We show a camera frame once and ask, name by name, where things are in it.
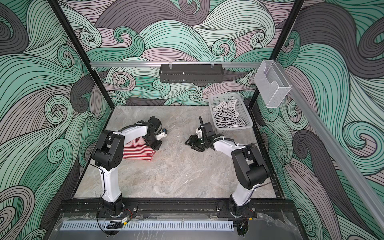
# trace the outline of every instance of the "black and white striped clothing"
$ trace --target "black and white striped clothing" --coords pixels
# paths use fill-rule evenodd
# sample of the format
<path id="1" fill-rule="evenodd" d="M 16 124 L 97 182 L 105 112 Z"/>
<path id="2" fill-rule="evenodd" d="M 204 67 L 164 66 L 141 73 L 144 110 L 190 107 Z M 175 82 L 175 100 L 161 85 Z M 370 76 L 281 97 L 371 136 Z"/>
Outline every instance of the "black and white striped clothing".
<path id="1" fill-rule="evenodd" d="M 235 109 L 237 101 L 237 98 L 232 98 L 229 103 L 223 101 L 217 106 L 212 106 L 212 112 L 218 127 L 243 127 L 247 125 L 239 117 L 239 113 Z"/>

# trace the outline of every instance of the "wallpaper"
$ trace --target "wallpaper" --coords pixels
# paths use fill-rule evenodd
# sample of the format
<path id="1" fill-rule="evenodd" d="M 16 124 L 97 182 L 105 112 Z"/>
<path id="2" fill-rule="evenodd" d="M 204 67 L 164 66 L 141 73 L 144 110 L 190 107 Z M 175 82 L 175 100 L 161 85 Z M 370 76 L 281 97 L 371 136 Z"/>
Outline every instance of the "wallpaper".
<path id="1" fill-rule="evenodd" d="M 384 1 L 305 6 L 278 61 L 384 200 Z M 290 95 L 257 100 L 257 123 L 310 239 L 384 239 L 375 220 Z"/>
<path id="2" fill-rule="evenodd" d="M 1 239 L 44 237 L 110 111 L 48 2 L 0 0 Z"/>
<path id="3" fill-rule="evenodd" d="M 311 0 L 311 5 L 322 0 Z M 269 59 L 293 0 L 60 0 L 91 61 Z M 159 68 L 99 68 L 115 105 L 208 105 L 240 93 L 257 69 L 228 68 L 223 83 L 161 83 Z"/>

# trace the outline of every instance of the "red striped cloth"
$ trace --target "red striped cloth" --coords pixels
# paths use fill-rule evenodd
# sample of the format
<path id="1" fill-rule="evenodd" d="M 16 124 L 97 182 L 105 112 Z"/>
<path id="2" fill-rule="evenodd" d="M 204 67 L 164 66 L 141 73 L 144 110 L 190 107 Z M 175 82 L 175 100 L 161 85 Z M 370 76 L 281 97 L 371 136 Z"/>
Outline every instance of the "red striped cloth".
<path id="1" fill-rule="evenodd" d="M 151 161 L 154 155 L 155 151 L 150 146 L 145 145 L 145 141 L 142 137 L 138 137 L 124 145 L 122 157 L 124 159 L 142 159 Z"/>

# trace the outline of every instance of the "perforated basket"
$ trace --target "perforated basket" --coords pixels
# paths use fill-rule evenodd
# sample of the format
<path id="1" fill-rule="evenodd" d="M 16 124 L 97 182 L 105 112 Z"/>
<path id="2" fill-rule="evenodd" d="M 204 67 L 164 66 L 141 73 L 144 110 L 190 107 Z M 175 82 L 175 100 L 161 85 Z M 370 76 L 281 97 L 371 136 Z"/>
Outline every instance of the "perforated basket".
<path id="1" fill-rule="evenodd" d="M 243 127 L 218 127 L 216 124 L 216 120 L 215 120 L 215 116 L 214 116 L 214 113 L 212 110 L 212 106 L 217 106 L 222 101 L 226 101 L 228 103 L 232 99 L 232 97 L 235 97 L 238 99 L 238 101 L 236 102 L 236 105 L 235 105 L 235 110 L 239 112 L 239 117 L 242 118 L 247 125 L 243 126 Z M 212 119 L 214 121 L 214 125 L 215 125 L 215 128 L 217 130 L 217 133 L 238 131 L 238 130 L 243 130 L 243 129 L 253 127 L 252 119 L 249 116 L 248 110 L 245 107 L 243 99 L 239 94 L 233 93 L 233 94 L 219 94 L 219 95 L 209 96 L 208 97 L 208 103 L 209 103 L 209 108 L 211 111 Z"/>

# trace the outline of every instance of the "wire mesh file holder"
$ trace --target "wire mesh file holder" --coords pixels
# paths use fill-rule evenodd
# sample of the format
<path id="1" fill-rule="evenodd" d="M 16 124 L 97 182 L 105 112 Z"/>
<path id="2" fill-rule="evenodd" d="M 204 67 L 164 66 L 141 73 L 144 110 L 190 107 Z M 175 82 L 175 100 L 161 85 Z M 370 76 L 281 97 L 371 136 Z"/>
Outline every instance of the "wire mesh file holder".
<path id="1" fill-rule="evenodd" d="M 273 60 L 263 60 L 253 79 L 267 108 L 278 108 L 291 90 L 283 66 Z"/>

